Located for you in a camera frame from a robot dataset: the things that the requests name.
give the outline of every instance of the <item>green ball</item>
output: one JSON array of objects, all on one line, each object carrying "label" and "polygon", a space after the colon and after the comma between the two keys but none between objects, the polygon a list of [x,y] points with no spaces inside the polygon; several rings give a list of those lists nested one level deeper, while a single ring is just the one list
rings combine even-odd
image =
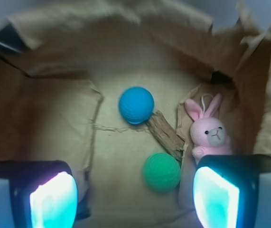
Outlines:
[{"label": "green ball", "polygon": [[157,192],[173,190],[181,179],[178,162],[167,153],[155,153],[145,162],[143,176],[146,185]]}]

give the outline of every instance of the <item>bunny ear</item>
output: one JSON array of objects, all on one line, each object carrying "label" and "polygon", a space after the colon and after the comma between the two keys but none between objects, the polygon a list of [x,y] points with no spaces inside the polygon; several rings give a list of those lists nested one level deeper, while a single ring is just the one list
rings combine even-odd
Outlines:
[{"label": "bunny ear", "polygon": [[222,96],[221,94],[215,95],[215,97],[212,99],[209,107],[207,108],[206,112],[204,113],[204,117],[212,117],[217,109],[220,107],[222,102]]},{"label": "bunny ear", "polygon": [[197,119],[203,118],[203,110],[197,103],[195,103],[194,100],[191,100],[191,99],[186,100],[185,101],[185,108],[186,108],[188,115],[194,121]]}]

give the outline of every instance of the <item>bunny nose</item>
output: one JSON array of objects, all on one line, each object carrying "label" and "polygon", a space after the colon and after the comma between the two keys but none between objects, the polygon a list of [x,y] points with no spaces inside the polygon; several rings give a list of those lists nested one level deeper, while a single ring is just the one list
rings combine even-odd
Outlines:
[{"label": "bunny nose", "polygon": [[219,130],[216,130],[216,134],[212,134],[211,136],[217,136],[218,140],[221,140],[220,136],[218,135]]},{"label": "bunny nose", "polygon": [[226,142],[226,132],[222,129],[214,128],[209,131],[207,139],[211,146],[222,146]]}]

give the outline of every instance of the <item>brown paper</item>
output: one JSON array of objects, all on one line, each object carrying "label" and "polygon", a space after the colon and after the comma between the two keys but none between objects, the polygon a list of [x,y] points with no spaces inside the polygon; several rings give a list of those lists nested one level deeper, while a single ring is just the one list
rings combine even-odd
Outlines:
[{"label": "brown paper", "polygon": [[0,62],[0,161],[63,160],[81,200],[101,99],[88,80],[26,78]]}]

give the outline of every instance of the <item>blue ball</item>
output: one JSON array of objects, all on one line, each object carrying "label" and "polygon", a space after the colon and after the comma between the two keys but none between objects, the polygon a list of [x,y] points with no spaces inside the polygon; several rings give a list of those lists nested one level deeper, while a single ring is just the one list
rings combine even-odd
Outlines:
[{"label": "blue ball", "polygon": [[119,110],[130,124],[137,125],[148,120],[154,109],[151,93],[142,87],[127,89],[120,98]]}]

